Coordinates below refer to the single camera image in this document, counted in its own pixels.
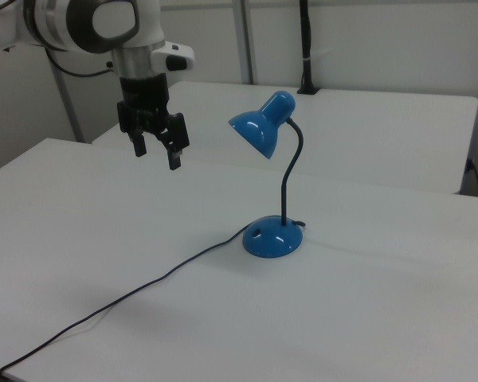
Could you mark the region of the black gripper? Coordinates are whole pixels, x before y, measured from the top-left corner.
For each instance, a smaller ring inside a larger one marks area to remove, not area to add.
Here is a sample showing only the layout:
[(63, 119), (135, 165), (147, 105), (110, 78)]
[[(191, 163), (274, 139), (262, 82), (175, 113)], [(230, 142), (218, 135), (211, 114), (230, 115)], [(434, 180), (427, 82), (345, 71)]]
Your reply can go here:
[(181, 166), (182, 151), (190, 145), (182, 113), (168, 115), (169, 100), (165, 73), (143, 79), (119, 78), (123, 100), (117, 104), (119, 126), (127, 133), (135, 156), (147, 153), (143, 132), (160, 135), (167, 149), (170, 170)]

